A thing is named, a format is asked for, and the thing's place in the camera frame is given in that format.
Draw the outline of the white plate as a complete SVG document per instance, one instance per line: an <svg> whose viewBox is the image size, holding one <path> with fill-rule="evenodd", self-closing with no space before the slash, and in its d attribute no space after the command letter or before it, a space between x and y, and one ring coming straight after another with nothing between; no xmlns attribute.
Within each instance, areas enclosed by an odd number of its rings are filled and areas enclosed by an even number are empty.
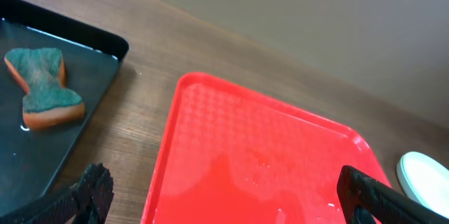
<svg viewBox="0 0 449 224"><path fill-rule="evenodd" d="M448 218L446 167L420 152L408 152L396 165L396 174L407 197Z"/></svg>

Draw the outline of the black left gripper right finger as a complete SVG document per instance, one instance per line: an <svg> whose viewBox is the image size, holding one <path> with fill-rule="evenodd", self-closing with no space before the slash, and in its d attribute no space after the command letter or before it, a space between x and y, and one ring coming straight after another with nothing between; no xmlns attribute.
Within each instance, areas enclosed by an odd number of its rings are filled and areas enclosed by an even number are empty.
<svg viewBox="0 0 449 224"><path fill-rule="evenodd" d="M347 224L448 224L448 219L404 197L378 180L345 165L337 196Z"/></svg>

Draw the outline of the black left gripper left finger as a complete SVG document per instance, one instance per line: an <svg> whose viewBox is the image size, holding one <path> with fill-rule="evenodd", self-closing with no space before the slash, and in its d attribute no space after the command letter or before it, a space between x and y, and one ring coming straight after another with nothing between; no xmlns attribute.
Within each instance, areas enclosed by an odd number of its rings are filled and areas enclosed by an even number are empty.
<svg viewBox="0 0 449 224"><path fill-rule="evenodd" d="M114 180L103 164L90 164L80 179L1 217L2 224L103 224L114 197Z"/></svg>

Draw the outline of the green orange sponge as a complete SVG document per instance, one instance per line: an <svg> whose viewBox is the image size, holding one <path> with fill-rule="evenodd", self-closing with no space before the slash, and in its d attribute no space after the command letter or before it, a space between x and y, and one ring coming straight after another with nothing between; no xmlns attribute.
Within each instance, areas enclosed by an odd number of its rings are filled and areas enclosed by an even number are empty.
<svg viewBox="0 0 449 224"><path fill-rule="evenodd" d="M83 98L67 88L59 48L14 48L5 54L4 62L25 92L22 118L27 128L47 129L84 117Z"/></svg>

